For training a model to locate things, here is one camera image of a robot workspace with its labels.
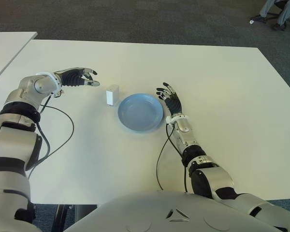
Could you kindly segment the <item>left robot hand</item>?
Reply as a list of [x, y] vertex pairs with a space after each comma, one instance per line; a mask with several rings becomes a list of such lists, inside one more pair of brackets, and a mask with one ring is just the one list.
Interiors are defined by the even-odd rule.
[[92, 86], [98, 87], [100, 83], [93, 80], [91, 75], [97, 75], [97, 72], [90, 68], [70, 68], [54, 72], [61, 79], [62, 86]]

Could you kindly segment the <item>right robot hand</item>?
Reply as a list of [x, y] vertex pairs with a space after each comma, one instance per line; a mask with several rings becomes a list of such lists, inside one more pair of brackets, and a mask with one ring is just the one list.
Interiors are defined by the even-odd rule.
[[174, 90], [174, 88], [166, 82], [162, 83], [165, 88], [156, 88], [158, 98], [163, 100], [170, 111], [171, 116], [176, 116], [177, 114], [182, 114], [181, 101]]

